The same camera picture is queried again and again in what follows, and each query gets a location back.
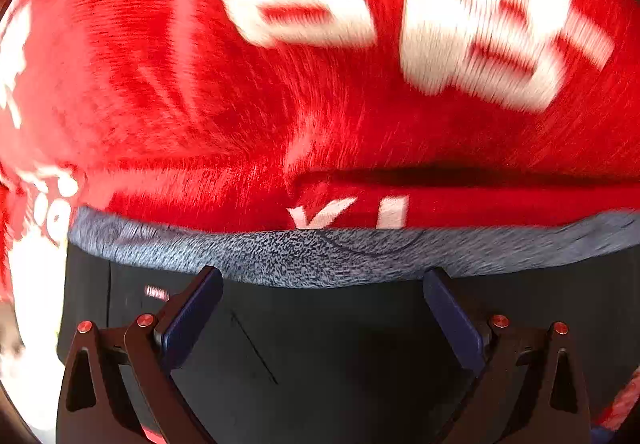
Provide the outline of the red wedding bedspread white characters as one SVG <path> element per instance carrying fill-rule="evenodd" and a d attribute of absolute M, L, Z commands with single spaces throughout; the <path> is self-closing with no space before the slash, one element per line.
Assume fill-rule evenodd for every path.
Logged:
<path fill-rule="evenodd" d="M 325 234 L 426 234 L 424 253 L 639 214 L 635 0 L 10 0 L 1 15 L 1 352 L 29 233 L 81 207 L 178 227 L 251 279 L 323 287 Z"/>

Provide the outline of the black pants blue patterned trim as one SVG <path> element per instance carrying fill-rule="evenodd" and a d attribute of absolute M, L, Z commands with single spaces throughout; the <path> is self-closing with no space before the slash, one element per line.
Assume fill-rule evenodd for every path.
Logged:
<path fill-rule="evenodd" d="M 599 415 L 639 364 L 639 218 L 551 229 L 216 235 L 89 208 L 70 230 L 58 347 L 73 323 L 130 323 L 212 264 L 224 297 L 176 381 L 221 443 L 422 443 L 462 369 L 423 299 L 431 267 L 472 310 L 570 326 Z"/>

